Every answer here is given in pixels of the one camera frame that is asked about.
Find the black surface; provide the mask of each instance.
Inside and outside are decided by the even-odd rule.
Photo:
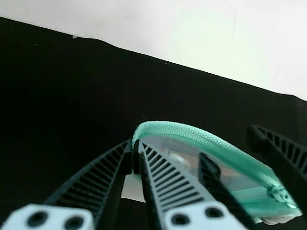
[[[6,19],[0,27],[0,220],[43,202],[146,120],[197,126],[245,151],[249,124],[306,145],[307,105],[296,97],[166,65],[98,40]],[[144,226],[144,204],[122,200],[121,207],[117,229]],[[306,224],[298,218],[260,227]]]

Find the white object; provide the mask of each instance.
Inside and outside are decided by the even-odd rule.
[[[29,218],[39,212],[47,214],[46,220],[36,228],[30,227],[28,225]],[[94,230],[93,215],[89,210],[34,204],[29,204],[12,212],[4,222],[1,230],[65,230],[66,221],[74,217],[82,218],[83,220],[78,230]]]
[[[206,210],[215,208],[220,210],[222,217],[208,217]],[[176,225],[172,218],[175,215],[183,215],[189,219],[185,225]],[[218,201],[204,201],[183,207],[170,209],[165,214],[165,226],[167,230],[247,230],[240,221],[238,221],[222,203]]]
[[[5,18],[304,100],[306,12],[305,0],[0,1]]]

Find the green zipper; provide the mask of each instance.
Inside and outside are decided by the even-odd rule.
[[[137,139],[146,136],[165,136],[181,140],[214,155],[263,187],[281,185],[270,167],[202,129],[176,122],[149,121],[138,126],[133,135],[132,146]]]
[[[267,194],[270,188],[282,187],[270,167],[227,141],[193,126],[168,121],[149,121],[138,126],[132,138],[132,146],[134,147],[136,140],[147,136],[174,138],[198,147],[261,185],[262,188],[232,191],[251,216],[273,217],[300,213],[298,208],[288,206],[287,201],[276,200]]]

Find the translucent mesh fabric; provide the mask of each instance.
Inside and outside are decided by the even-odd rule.
[[[198,175],[198,155],[202,150],[185,142],[168,138],[148,136],[141,139],[142,142],[150,144],[165,152],[175,161],[180,163],[192,175]],[[230,165],[225,164],[215,156],[205,152],[221,169],[221,181],[229,191],[241,191],[261,187],[245,175],[238,173]]]

